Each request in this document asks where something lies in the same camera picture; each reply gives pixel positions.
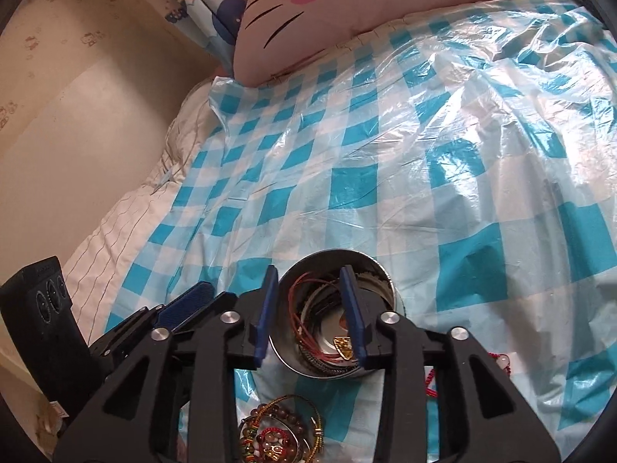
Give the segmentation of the blue cartoon curtain left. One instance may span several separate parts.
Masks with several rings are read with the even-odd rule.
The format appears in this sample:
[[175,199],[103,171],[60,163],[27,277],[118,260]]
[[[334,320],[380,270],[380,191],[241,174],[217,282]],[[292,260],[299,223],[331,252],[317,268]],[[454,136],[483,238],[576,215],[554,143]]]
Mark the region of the blue cartoon curtain left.
[[232,72],[245,0],[154,0],[154,6],[167,23]]

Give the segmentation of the white striped bed quilt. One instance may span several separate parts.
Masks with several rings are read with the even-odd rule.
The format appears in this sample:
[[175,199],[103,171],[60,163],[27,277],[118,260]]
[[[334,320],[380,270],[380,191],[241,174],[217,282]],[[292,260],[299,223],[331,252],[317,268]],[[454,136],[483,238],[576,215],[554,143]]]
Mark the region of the white striped bed quilt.
[[210,81],[202,81],[188,93],[169,124],[154,169],[116,202],[63,265],[71,311],[89,344],[105,332],[129,267],[172,208],[194,158],[216,126],[208,100],[210,88]]

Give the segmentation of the round metal tin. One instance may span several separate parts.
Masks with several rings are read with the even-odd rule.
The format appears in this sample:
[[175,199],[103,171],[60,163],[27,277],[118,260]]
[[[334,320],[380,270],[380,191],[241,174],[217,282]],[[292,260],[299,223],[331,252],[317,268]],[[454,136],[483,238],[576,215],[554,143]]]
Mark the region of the round metal tin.
[[365,373],[354,356],[339,292],[340,271],[346,265],[359,288],[380,296],[388,311],[405,311],[391,277],[365,253],[330,249],[295,262],[279,282],[270,344],[285,367],[308,379]]

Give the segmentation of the blue checkered plastic sheet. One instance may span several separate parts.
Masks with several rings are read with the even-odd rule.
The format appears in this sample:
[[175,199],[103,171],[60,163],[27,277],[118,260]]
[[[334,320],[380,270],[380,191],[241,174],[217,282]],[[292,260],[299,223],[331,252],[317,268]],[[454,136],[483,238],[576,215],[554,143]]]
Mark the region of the blue checkered plastic sheet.
[[590,431],[616,388],[616,42],[587,10],[407,17],[269,87],[207,81],[178,120],[206,138],[109,325],[360,251],[416,325],[510,357],[563,455]]

